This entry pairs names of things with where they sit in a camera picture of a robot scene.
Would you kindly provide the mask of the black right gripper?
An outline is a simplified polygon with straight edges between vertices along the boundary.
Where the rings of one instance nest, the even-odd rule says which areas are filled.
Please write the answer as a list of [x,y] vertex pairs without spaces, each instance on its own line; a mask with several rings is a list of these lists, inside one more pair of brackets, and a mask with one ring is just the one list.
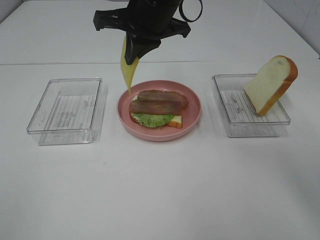
[[180,0],[130,0],[125,8],[96,10],[93,24],[97,31],[108,28],[130,33],[126,35],[124,59],[127,65],[132,65],[136,58],[157,49],[161,39],[187,37],[191,31],[189,24],[173,17],[180,3]]

